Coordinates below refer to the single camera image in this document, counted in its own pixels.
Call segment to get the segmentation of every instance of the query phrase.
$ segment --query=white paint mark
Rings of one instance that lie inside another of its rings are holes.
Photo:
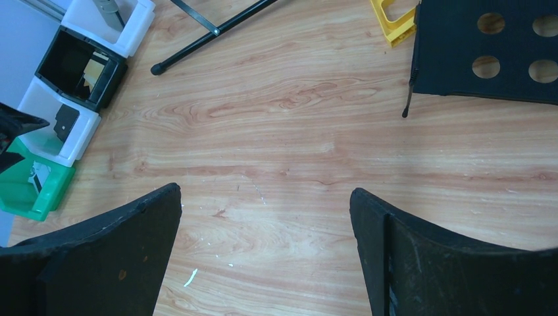
[[[267,202],[265,201],[265,197],[263,196],[263,194],[260,191],[260,188],[258,188],[258,186],[256,185],[256,183],[254,182],[254,180],[252,180],[251,178],[248,178],[250,181],[252,181],[252,185],[254,185],[254,188],[256,188],[256,192],[258,192],[258,194],[260,195],[260,198],[263,202],[263,205],[267,205]]]
[[[185,283],[184,287],[187,287],[188,285],[190,285],[190,283],[193,281],[193,278],[195,277],[196,273],[197,273],[197,269],[192,272],[192,276],[190,277],[188,282]]]

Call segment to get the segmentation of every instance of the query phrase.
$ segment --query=scratch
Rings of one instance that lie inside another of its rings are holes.
[[[195,277],[196,273],[197,273],[197,269],[192,272],[192,276],[190,277],[188,282],[185,283],[184,287],[187,287],[188,285],[190,285],[190,283],[193,281],[193,278]]]
[[[419,257],[419,251],[417,250],[417,245],[415,244],[415,240],[411,238],[411,242],[413,243],[413,249],[415,251],[415,257],[417,258],[417,266],[418,266],[418,271],[420,273],[422,273],[422,267],[420,266],[420,257]]]
[[[465,283],[465,288],[467,289],[467,298],[469,299],[469,303],[472,303],[470,300],[470,295],[472,294],[472,292],[469,290],[469,283],[467,282],[467,277],[465,276],[465,271],[463,270],[463,263],[461,262],[461,259],[458,259],[457,263],[459,264],[459,270],[461,271],[461,276],[463,277],[463,283]]]
[[[256,182],[254,182],[254,180],[252,180],[251,178],[248,178],[250,181],[252,181],[252,185],[254,185],[254,188],[256,188],[256,192],[258,192],[258,194],[260,195],[260,198],[262,199],[263,205],[267,205],[267,202],[265,201],[265,197],[263,196],[263,194],[260,191],[260,188],[258,188],[258,186],[256,185]]]
[[[399,302],[397,301],[397,297],[395,296],[395,293],[393,292],[392,287],[390,286],[390,316],[395,316],[395,309],[397,308],[397,305],[399,304]]]

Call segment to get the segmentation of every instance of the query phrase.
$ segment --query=wood grain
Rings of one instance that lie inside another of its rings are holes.
[[[156,3],[61,209],[17,218],[11,244],[177,182],[156,315],[370,315],[356,187],[487,242],[558,246],[556,107],[416,95],[402,119],[413,40],[389,49],[365,0],[279,1],[154,77],[206,32]],[[220,24],[253,1],[188,3]]]

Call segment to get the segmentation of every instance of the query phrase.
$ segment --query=green plastic bin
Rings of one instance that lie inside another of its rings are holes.
[[[3,211],[44,221],[50,211],[56,210],[70,185],[76,169],[64,167],[29,152],[18,139],[7,151],[19,153],[25,159],[0,173],[0,209]],[[34,162],[50,168],[41,192],[28,182]]]

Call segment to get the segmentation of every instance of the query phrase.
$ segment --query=metal frame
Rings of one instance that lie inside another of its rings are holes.
[[[209,33],[205,34],[197,41],[191,43],[190,45],[186,46],[173,56],[167,58],[161,63],[153,65],[151,67],[151,73],[155,76],[158,76],[164,73],[169,67],[178,63],[188,55],[192,54],[194,51],[202,48],[205,44],[213,41],[217,37],[223,35],[227,31],[231,30],[238,24],[246,21],[248,18],[253,16],[254,14],[260,12],[261,10],[269,7],[271,4],[277,2],[277,0],[260,0],[257,3],[250,6],[248,9],[242,11],[241,13],[237,14],[230,20],[226,21],[225,23],[221,24],[219,27],[216,27],[211,22],[209,22],[205,17],[199,14],[196,10],[191,8],[189,5],[185,4],[182,0],[171,0],[177,7],[181,8],[184,12],[194,18],[198,23],[203,25],[206,29],[209,30]]]
[[[64,14],[66,13],[66,10],[50,0],[20,0],[20,2],[25,3],[29,7],[43,13],[57,22],[61,22],[62,18],[64,18]]]

